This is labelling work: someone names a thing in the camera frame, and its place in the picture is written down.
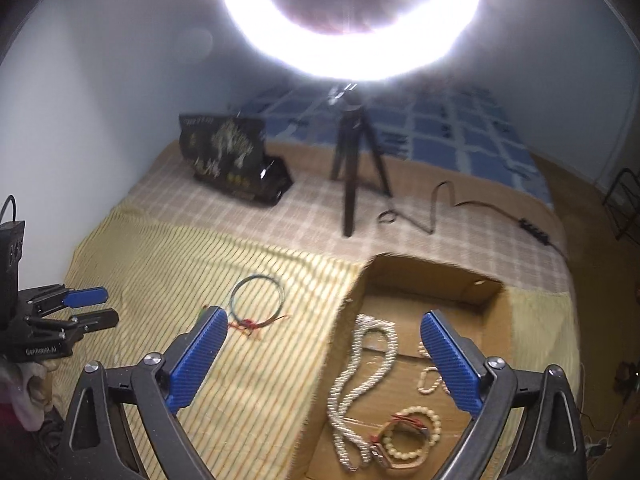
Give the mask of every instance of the red cord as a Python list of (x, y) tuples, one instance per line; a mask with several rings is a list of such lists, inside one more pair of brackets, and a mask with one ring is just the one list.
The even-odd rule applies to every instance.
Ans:
[(264, 326), (258, 326), (258, 324), (255, 321), (248, 318), (243, 319), (242, 323), (229, 322), (228, 325), (229, 327), (235, 328), (236, 330), (239, 330), (240, 332), (244, 333), (245, 336), (251, 336), (251, 334), (253, 334), (257, 330), (260, 330), (261, 328), (265, 328), (266, 326), (269, 326), (270, 324), (275, 323), (279, 319), (287, 319), (288, 317), (290, 317), (290, 315), (285, 314), (284, 316), (277, 317), (276, 319), (271, 321), (268, 325), (264, 325)]
[(422, 428), (426, 428), (426, 426), (422, 423), (422, 421), (419, 418), (413, 418), (405, 415), (398, 415), (397, 413), (395, 413), (392, 416), (392, 418), (393, 420), (402, 420), (404, 422), (408, 422), (412, 426), (415, 426), (416, 430), (421, 430)]

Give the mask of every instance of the metal ring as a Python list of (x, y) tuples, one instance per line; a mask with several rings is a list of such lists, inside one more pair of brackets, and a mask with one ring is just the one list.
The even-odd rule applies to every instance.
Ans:
[[(254, 323), (254, 324), (247, 323), (244, 319), (240, 319), (238, 317), (238, 314), (236, 314), (236, 294), (238, 293), (238, 291), (243, 285), (250, 282), (251, 280), (267, 280), (268, 282), (273, 283), (278, 289), (278, 293), (280, 295), (280, 304), (278, 305), (278, 308), (273, 313), (273, 315), (265, 321), (261, 321), (260, 323)], [(236, 283), (234, 290), (231, 291), (231, 297), (229, 297), (229, 310), (231, 312), (231, 316), (233, 316), (233, 318), (236, 320), (236, 323), (238, 323), (238, 325), (244, 326), (245, 328), (249, 328), (249, 329), (263, 328), (265, 326), (270, 325), (274, 321), (276, 321), (276, 319), (278, 318), (278, 316), (282, 311), (282, 307), (284, 306), (284, 300), (285, 300), (284, 288), (278, 280), (276, 280), (273, 276), (268, 276), (266, 274), (252, 274), (251, 276), (247, 276), (246, 278), (243, 278), (238, 283)]]

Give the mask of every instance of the bed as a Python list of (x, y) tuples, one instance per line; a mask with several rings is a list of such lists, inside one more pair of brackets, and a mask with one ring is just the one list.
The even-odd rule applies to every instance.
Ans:
[[(262, 118), (267, 138), (332, 147), (339, 112), (327, 104), (329, 88), (284, 83), (245, 103), (240, 113)], [(427, 90), (370, 85), (364, 102), (387, 155), (500, 182), (553, 207), (544, 177), (487, 89), (452, 80)]]
[[(239, 202), (198, 183), (177, 142), (172, 142), (78, 247), (67, 285), (107, 286), (109, 306), (118, 310), (121, 323), (85, 338), (54, 374), (56, 405), (62, 413), (87, 360), (99, 358), (106, 366), (133, 364), (186, 330), (203, 304), (226, 305), (239, 278), (251, 272), (277, 274), (293, 295), (286, 312), (296, 321), (279, 321), (260, 341), (247, 342), (232, 331), (194, 404), (181, 410), (179, 418), (217, 478), (284, 480), (314, 400), (312, 385), (330, 348), (341, 298), (366, 262), (382, 253), (466, 267), (503, 282), (513, 309), (511, 364), (542, 370), (557, 362), (577, 393), (575, 307), (561, 254), (491, 209), (449, 208), (444, 200), (438, 203), (431, 236), (403, 221), (379, 224), (377, 216), (389, 202), (377, 190), (367, 155), (360, 164), (364, 185), (357, 197), (355, 232), (344, 239), (342, 184), (327, 179), (332, 149), (271, 136), (266, 149), (287, 161), (295, 182), (276, 207)], [(416, 160), (385, 155), (385, 161), (394, 205), (414, 218), (428, 217), (431, 190), (450, 180), (457, 200), (482, 200), (517, 218), (524, 216), (545, 230), (561, 251), (565, 248), (559, 219), (530, 194)], [(251, 314), (260, 319), (263, 313)], [(302, 347), (309, 358), (299, 358)], [(276, 362), (265, 358), (274, 352), (288, 357)], [(295, 370), (281, 374), (283, 362)], [(299, 395), (287, 397), (292, 377), (300, 380), (295, 386)], [(260, 402), (270, 409), (257, 410)], [(150, 478), (162, 478), (137, 412), (127, 413)], [(487, 478), (499, 471), (516, 427), (514, 417)]]

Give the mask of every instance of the cardboard box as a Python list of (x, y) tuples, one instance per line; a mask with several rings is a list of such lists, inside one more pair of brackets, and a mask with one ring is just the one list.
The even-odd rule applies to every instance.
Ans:
[[(338, 462), (333, 428), (326, 416), (329, 390), (346, 368), (351, 332), (359, 313), (396, 324), (398, 358), (382, 381), (353, 403), (347, 412), (348, 423), (368, 440), (393, 413), (409, 406), (431, 408), (442, 422), (441, 440), (431, 448), (426, 462), (410, 476), (428, 480), (435, 475), (469, 422), (468, 413), (458, 410), (441, 387), (430, 395), (417, 390), (420, 372), (433, 365), (418, 352), (420, 320), (426, 312), (436, 308), (446, 314), (460, 335), (471, 338), (485, 355), (511, 359), (511, 308), (501, 283), (459, 267), (407, 256), (376, 256), (344, 300), (316, 389), (316, 402), (308, 414), (289, 471), (290, 480), (380, 480), (397, 475), (388, 474), (377, 463), (355, 473), (345, 471)], [(360, 368), (347, 383), (343, 394), (378, 369), (385, 349), (385, 338), (381, 333), (373, 332), (365, 337)], [(425, 386), (430, 386), (435, 378), (437, 374), (429, 374)], [(398, 439), (394, 436), (394, 444), (402, 451), (419, 446), (415, 442), (403, 442), (401, 435)], [(359, 464), (355, 446), (348, 442), (347, 448), (354, 464)]]

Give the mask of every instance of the plaid bedsheet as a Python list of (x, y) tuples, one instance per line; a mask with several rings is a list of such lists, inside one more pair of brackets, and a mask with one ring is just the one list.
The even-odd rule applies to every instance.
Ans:
[[(429, 236), (401, 219), (393, 224), (379, 224), (378, 215), (388, 208), (388, 199), (363, 185), (357, 197), (354, 235), (344, 238), (343, 186), (314, 171), (318, 166), (329, 168), (322, 161), (327, 154), (309, 151), (321, 148), (295, 145), (282, 150), (286, 152), (295, 184), (273, 208), (239, 201), (196, 182), (193, 170), (180, 156), (177, 143), (170, 144), (158, 156), (126, 201), (159, 221), (206, 227), (263, 244), (330, 254), (350, 262), (364, 262), (380, 253), (411, 254), (476, 270), (519, 288), (572, 290), (568, 269), (554, 250), (542, 246), (513, 222), (483, 208), (449, 208), (439, 202), (436, 232)], [(280, 147), (271, 146), (269, 151), (281, 154)], [(412, 171), (406, 170), (407, 164), (415, 165)], [(488, 202), (510, 207), (518, 217), (538, 218), (538, 225), (546, 228), (552, 240), (561, 247), (564, 244), (562, 227), (555, 215), (542, 202), (523, 193), (415, 162), (388, 160), (388, 170), (396, 194), (394, 206), (421, 222), (428, 222), (430, 203), (418, 198), (415, 189), (430, 190), (433, 187), (430, 181), (448, 178), (462, 190), (458, 192), (458, 200), (487, 197)], [(366, 161), (361, 163), (361, 171), (366, 173)], [(419, 194), (429, 196), (424, 190)]]

